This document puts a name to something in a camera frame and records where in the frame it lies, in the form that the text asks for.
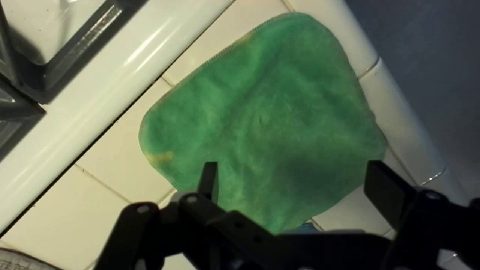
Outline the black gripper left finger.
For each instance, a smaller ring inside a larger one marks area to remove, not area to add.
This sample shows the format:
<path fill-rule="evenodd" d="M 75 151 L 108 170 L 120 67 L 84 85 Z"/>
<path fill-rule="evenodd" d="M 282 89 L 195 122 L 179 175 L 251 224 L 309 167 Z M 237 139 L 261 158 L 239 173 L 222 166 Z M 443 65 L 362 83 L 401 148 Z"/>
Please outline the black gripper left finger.
<path fill-rule="evenodd" d="M 206 163 L 201 172 L 198 193 L 210 202 L 218 200 L 218 164 Z"/>

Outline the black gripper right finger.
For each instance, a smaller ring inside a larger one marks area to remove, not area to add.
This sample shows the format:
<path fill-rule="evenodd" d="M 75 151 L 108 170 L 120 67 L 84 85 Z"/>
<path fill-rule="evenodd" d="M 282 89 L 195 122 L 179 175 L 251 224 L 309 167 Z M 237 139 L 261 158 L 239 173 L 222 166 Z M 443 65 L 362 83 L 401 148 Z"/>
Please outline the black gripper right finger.
<path fill-rule="evenodd" d="M 381 161 L 368 164 L 363 191 L 395 230 L 401 227 L 408 206 L 416 197 L 416 190 Z"/>

